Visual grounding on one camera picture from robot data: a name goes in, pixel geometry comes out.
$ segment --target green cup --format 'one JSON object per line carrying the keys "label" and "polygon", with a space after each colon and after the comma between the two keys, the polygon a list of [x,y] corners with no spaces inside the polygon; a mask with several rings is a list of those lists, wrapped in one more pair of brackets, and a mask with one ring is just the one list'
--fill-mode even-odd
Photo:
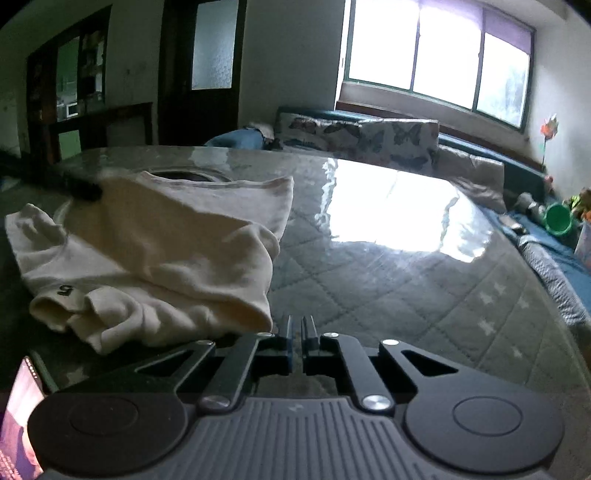
{"label": "green cup", "polygon": [[561,203],[555,203],[546,210],[544,223],[551,235],[565,236],[573,229],[573,216],[567,207]]}

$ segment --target circular pad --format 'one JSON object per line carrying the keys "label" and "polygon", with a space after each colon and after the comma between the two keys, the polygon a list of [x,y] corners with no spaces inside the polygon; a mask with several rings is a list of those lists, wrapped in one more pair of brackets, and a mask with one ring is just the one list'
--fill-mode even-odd
{"label": "circular pad", "polygon": [[43,468],[74,476],[119,476],[170,452],[187,428],[170,393],[55,393],[31,414],[28,433]]}
{"label": "circular pad", "polygon": [[474,435],[496,437],[513,432],[521,424],[523,415],[518,407],[506,400],[475,397],[457,404],[453,418]]}
{"label": "circular pad", "polygon": [[70,423],[81,433],[103,437],[130,428],[138,419],[138,408],[117,397],[91,398],[79,403],[70,414]]}
{"label": "circular pad", "polygon": [[564,433],[560,413],[526,390],[491,395],[419,392],[404,422],[410,439],[429,456],[482,475],[507,475],[544,464]]}

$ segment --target printed number 5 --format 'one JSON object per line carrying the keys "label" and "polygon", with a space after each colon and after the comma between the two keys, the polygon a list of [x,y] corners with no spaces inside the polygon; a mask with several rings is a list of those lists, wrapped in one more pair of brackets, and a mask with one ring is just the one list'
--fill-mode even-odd
{"label": "printed number 5", "polygon": [[60,286],[60,290],[57,292],[58,295],[62,295],[64,297],[69,297],[70,293],[72,293],[74,287],[72,285],[62,285]]}

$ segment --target phone screen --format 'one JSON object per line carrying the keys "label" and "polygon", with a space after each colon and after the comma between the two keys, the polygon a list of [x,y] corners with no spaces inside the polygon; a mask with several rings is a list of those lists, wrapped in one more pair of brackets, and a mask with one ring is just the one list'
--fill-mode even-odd
{"label": "phone screen", "polygon": [[25,357],[12,385],[0,427],[0,479],[33,480],[43,473],[27,433],[27,421],[43,400],[41,381]]}

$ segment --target wooden door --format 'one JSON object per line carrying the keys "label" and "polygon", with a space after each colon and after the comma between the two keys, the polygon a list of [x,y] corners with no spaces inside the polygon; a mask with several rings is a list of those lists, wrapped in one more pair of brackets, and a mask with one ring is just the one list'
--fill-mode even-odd
{"label": "wooden door", "polygon": [[237,128],[245,13],[246,0],[166,0],[160,144],[203,145]]}

